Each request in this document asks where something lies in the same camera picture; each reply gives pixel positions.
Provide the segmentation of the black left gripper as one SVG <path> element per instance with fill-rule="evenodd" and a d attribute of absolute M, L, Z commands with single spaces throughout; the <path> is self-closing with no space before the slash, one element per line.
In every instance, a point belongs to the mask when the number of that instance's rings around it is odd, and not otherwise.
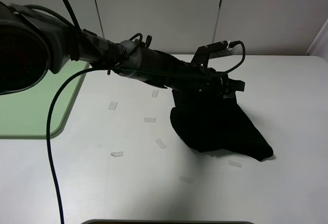
<path fill-rule="evenodd" d="M 166 86 L 186 94 L 225 95 L 245 89 L 245 82 L 219 76 L 213 68 L 184 63 L 172 69 L 176 77 L 168 77 Z"/>

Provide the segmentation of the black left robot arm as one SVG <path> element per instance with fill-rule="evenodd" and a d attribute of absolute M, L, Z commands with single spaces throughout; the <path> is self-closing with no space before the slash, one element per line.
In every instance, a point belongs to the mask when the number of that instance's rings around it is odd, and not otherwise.
<path fill-rule="evenodd" d="M 228 71 L 208 67 L 210 59 L 230 55 L 238 41 L 201 46 L 187 63 L 150 49 L 151 40 L 137 34 L 113 43 L 45 7 L 1 4 L 1 94 L 27 90 L 69 60 L 158 88 L 217 96 L 244 90 L 245 83 L 230 79 Z"/>

